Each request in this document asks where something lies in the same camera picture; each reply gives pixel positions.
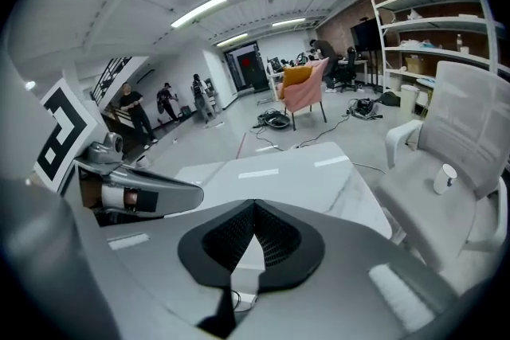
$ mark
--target doorway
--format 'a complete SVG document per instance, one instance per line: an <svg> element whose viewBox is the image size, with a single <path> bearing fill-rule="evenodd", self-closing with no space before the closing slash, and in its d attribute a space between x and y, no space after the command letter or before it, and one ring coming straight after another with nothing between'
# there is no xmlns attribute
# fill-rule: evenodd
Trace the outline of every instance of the doorway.
<svg viewBox="0 0 510 340"><path fill-rule="evenodd" d="M225 56L238 91L253 88L255 92L262 92L269 89L256 42L225 52Z"/></svg>

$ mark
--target chair armrest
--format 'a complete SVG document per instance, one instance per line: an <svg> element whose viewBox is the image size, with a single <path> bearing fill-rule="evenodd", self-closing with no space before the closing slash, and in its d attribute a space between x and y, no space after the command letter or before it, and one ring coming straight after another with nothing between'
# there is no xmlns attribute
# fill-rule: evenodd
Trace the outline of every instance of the chair armrest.
<svg viewBox="0 0 510 340"><path fill-rule="evenodd" d="M470 241L467 240L464 248L471 251L491 252L497 250L507 237L508 223L508 203L507 203L507 186L504 184L503 178L500 178L497 191L497 226L494 234L487 240Z"/></svg>
<svg viewBox="0 0 510 340"><path fill-rule="evenodd" d="M388 168L392 169L397 161L397 146L403 140L408 138L414 131L422 129L421 120L411 120L399 127L390 129L386 135L386 156L388 159Z"/></svg>

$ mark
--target bottle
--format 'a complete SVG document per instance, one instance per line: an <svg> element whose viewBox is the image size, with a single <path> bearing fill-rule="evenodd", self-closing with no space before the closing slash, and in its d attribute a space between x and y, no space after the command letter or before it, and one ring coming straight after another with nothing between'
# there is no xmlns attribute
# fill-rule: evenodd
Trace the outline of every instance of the bottle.
<svg viewBox="0 0 510 340"><path fill-rule="evenodd" d="M462 37L460 34L457 35L457 51L460 53L462 47Z"/></svg>

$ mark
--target chair seat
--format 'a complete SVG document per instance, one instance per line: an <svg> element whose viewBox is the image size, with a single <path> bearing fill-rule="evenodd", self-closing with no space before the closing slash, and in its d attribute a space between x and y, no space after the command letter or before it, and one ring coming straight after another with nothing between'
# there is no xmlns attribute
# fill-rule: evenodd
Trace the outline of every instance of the chair seat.
<svg viewBox="0 0 510 340"><path fill-rule="evenodd" d="M426 151L416 150L402 157L375 190L423 260L437 270L462 250L477 203L474 192L459 178L444 194L434 192L434 179L443 164Z"/></svg>

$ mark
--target pink chair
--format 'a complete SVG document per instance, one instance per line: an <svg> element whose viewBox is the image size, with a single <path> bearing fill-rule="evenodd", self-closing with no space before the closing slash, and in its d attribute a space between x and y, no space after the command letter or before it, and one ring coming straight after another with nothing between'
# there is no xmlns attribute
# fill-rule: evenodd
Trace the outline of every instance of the pink chair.
<svg viewBox="0 0 510 340"><path fill-rule="evenodd" d="M322 74L326 65L328 65L328 60L329 58L324 58L323 60L309 61L306 63L308 67L313 67L310 78L302 84L290 85L285 89L283 99L285 113L287 113L287 109L292 113L292 128L294 131L296 130L294 112L299 111L308 105L310 105L310 112L312 112L312 104L316 104L317 102L320 104L324 122L328 122L322 106L322 90L320 88L322 83ZM281 93L282 87L283 84L278 84L278 93Z"/></svg>

